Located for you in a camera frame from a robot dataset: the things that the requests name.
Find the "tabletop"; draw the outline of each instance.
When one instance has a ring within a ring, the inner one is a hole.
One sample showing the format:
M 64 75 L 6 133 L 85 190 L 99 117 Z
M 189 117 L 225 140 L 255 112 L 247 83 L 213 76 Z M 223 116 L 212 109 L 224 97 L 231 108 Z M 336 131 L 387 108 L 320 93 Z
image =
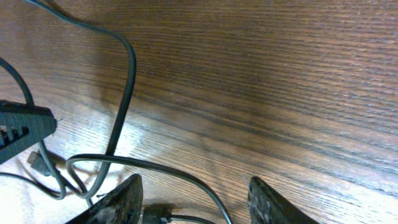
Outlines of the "tabletop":
M 396 1 L 54 0 L 53 7 L 125 36 L 137 79 L 116 155 L 199 177 L 235 223 L 250 223 L 248 182 L 259 176 L 320 223 L 398 223 L 398 3 Z M 45 139 L 57 167 L 104 153 L 127 75 L 108 36 L 25 1 L 0 2 L 0 56 L 35 103 L 58 119 Z M 0 70 L 0 98 L 23 102 Z M 57 189 L 26 163 L 0 166 Z M 100 164 L 76 164 L 90 187 Z M 112 165 L 94 197 L 134 173 L 144 205 L 224 223 L 211 198 L 174 177 Z M 0 179 L 1 223 L 65 223 L 84 211 Z

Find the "brown wood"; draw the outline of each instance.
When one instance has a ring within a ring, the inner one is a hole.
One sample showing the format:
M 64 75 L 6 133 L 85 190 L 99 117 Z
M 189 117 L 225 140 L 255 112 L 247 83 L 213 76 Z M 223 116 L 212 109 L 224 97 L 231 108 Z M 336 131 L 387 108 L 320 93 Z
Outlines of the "brown wood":
M 396 1 L 56 2 L 136 50 L 117 155 L 201 178 L 236 223 L 250 222 L 253 175 L 320 223 L 398 223 Z M 60 120 L 49 149 L 64 159 L 104 153 L 126 81 L 122 45 L 24 1 L 1 1 L 0 18 L 0 56 Z M 0 98 L 23 101 L 0 75 Z M 25 167 L 56 189 L 29 169 L 36 149 L 0 170 Z M 99 164 L 78 166 L 90 185 Z M 199 189 L 142 169 L 112 166 L 99 194 L 134 172 L 143 176 L 144 204 L 223 223 Z M 16 180 L 0 179 L 0 189 L 1 223 L 63 223 L 86 208 L 76 196 L 54 201 Z

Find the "wood grain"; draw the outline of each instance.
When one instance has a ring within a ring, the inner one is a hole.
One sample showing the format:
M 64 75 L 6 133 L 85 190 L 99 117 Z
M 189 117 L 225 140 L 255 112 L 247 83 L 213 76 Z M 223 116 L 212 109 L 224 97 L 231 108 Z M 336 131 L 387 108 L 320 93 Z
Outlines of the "wood grain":
M 253 175 L 320 223 L 398 223 L 396 1 L 55 2 L 136 50 L 117 155 L 201 178 L 236 223 L 250 222 Z M 24 1 L 1 1 L 0 18 L 0 55 L 59 120 L 49 149 L 64 159 L 104 153 L 126 81 L 122 45 Z M 23 101 L 0 75 L 0 98 Z M 56 189 L 26 164 L 36 149 L 0 170 L 26 167 Z M 78 166 L 90 186 L 99 164 Z M 199 189 L 142 169 L 112 166 L 98 194 L 135 172 L 145 204 L 223 223 Z M 76 196 L 53 201 L 15 180 L 0 188 L 1 223 L 63 223 L 85 209 Z

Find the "wooden table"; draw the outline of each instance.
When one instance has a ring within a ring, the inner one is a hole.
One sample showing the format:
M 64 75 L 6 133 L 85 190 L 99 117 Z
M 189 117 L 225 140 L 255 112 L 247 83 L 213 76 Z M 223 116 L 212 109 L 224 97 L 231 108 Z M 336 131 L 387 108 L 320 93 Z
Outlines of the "wooden table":
M 235 223 L 250 223 L 254 175 L 320 223 L 398 223 L 396 1 L 55 2 L 136 50 L 117 155 L 201 178 Z M 0 21 L 0 56 L 58 119 L 49 149 L 63 159 L 104 153 L 126 81 L 122 45 L 24 1 L 1 1 Z M 0 98 L 23 101 L 4 70 L 0 79 Z M 37 148 L 0 170 L 56 189 L 26 163 Z M 91 186 L 99 164 L 77 165 Z M 98 194 L 136 172 L 145 205 L 224 223 L 198 188 L 134 167 L 112 165 Z M 86 209 L 16 180 L 2 178 L 0 189 L 0 223 L 63 223 Z

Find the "wooden surface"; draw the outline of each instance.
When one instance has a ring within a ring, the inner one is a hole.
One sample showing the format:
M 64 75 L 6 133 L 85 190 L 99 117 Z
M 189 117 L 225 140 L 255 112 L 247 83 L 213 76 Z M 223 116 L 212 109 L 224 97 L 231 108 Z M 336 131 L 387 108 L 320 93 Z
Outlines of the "wooden surface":
M 250 222 L 253 175 L 320 223 L 398 223 L 396 1 L 56 2 L 136 50 L 117 155 L 201 178 L 236 223 Z M 126 81 L 122 45 L 24 1 L 2 0 L 0 21 L 0 55 L 59 120 L 49 149 L 64 159 L 104 153 Z M 23 101 L 4 70 L 0 79 L 0 98 Z M 25 167 L 56 189 L 29 169 L 31 150 L 0 170 Z M 90 186 L 99 164 L 78 166 Z M 98 193 L 135 172 L 145 204 L 224 223 L 199 189 L 155 172 L 113 165 Z M 86 208 L 9 179 L 0 201 L 0 223 L 63 223 Z

